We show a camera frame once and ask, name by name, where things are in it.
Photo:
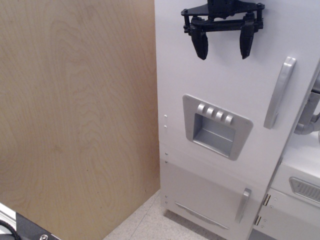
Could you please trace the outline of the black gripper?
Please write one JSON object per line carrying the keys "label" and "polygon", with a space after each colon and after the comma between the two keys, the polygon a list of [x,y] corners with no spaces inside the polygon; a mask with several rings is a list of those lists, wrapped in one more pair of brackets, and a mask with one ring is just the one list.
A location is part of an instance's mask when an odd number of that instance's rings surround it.
{"label": "black gripper", "polygon": [[208,0],[206,4],[184,9],[184,32],[191,36],[197,56],[208,55],[206,32],[240,31],[239,45],[242,59],[250,56],[254,34],[264,28],[262,3],[241,0]]}

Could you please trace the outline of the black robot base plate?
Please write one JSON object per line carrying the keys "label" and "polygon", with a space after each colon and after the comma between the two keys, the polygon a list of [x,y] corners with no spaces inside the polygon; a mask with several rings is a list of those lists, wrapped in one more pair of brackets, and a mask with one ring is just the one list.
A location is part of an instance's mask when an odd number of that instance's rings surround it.
{"label": "black robot base plate", "polygon": [[59,240],[60,238],[1,203],[0,239]]}

